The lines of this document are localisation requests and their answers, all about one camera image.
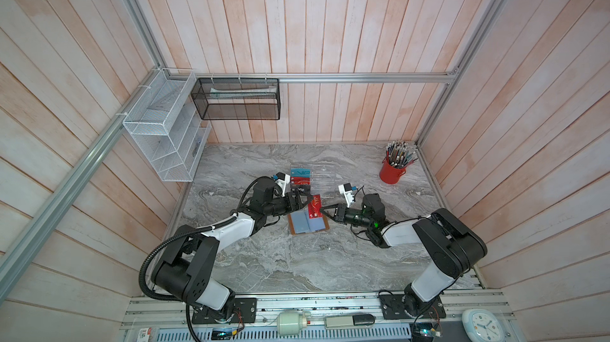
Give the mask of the red card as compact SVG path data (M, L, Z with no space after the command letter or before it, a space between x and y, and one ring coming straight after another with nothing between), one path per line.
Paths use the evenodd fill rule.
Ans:
M297 186L310 186L311 179L309 177L292 176L291 183Z
M321 207L321 197L319 194L316 194L308 203L308 216L310 220L322 218Z

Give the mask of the brown leather card holder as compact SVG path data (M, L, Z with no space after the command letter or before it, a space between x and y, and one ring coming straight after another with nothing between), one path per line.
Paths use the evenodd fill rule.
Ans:
M330 228L323 215L311 218L307 210L299 210L288 215L290 234L300 235L311 232L326 231Z

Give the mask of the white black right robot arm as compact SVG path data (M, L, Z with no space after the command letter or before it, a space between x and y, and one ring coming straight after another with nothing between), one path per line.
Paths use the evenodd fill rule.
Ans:
M404 290L403 303L410 314L433 302L488 253L485 242L446 208L427 217L391 222L379 194L366 194L359 210L338 203L324 205L320 212L337 223L359 227L378 248L424 246L431 263Z

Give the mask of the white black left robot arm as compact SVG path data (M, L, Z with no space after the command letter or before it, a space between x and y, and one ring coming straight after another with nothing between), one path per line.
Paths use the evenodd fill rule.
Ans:
M309 189L288 190L279 178L256 178L227 219L204 227L182 226L149 253L138 275L142 293L228 318L234 311L235 292L212 278L217 254L256 234L268 218L306 209L312 200Z

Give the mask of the clear acrylic card stand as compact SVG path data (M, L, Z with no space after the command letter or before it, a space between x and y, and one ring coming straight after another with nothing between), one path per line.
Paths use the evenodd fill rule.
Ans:
M321 198L337 198L339 196L338 186L342 184L342 178L331 171L328 167L291 167L292 168L306 168L311 170L311 185L310 186L297 186L292 185L291 187L303 189L312 195L319 194Z

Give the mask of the red card in stand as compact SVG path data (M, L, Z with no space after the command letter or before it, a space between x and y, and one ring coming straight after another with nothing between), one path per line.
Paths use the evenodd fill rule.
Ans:
M292 176L291 183L297 186L310 186L311 179L309 177Z

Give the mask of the teal card in stand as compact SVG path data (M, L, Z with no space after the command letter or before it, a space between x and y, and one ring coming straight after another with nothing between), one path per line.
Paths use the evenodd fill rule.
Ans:
M306 168L292 168L290 175L298 178L310 178L311 170Z

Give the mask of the red metal pencil bucket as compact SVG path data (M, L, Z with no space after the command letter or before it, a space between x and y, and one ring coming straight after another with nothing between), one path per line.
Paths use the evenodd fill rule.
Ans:
M379 178L382 182L393 185L400 181L400 178L406 173L406 167L394 167L390 164L389 159L383 159L382 167L379 173Z

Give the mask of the grey black rectangular device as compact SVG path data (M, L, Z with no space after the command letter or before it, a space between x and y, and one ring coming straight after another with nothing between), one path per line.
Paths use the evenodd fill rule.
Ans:
M370 313L326 317L326 329L357 329L373 326L376 318Z

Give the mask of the white cylindrical device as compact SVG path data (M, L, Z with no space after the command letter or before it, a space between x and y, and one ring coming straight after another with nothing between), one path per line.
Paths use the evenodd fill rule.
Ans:
M308 315L297 311L284 311L276 319L277 332L281 337L298 335L309 324Z

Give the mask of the white analog clock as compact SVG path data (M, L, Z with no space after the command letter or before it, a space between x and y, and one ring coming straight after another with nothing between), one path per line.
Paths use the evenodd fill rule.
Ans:
M472 342L505 341L505 332L499 319L488 310L466 310L462 314L462 325Z

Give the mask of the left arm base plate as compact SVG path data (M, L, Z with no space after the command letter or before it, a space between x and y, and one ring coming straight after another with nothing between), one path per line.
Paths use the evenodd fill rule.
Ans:
M220 310L213 310L209 306L195 308L192 315L194 325L224 325L254 323L257 313L257 299L255 297L230 298Z

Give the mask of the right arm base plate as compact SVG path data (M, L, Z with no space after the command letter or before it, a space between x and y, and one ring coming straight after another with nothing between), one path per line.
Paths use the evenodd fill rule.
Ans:
M378 298L385 320L446 318L445 306L439 296L430 302L422 302L411 294L379 294Z

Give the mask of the black mesh wall basket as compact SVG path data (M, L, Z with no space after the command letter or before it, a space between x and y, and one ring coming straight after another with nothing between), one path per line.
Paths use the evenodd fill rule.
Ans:
M274 78L197 78L192 101L204 121L278 121L280 83Z

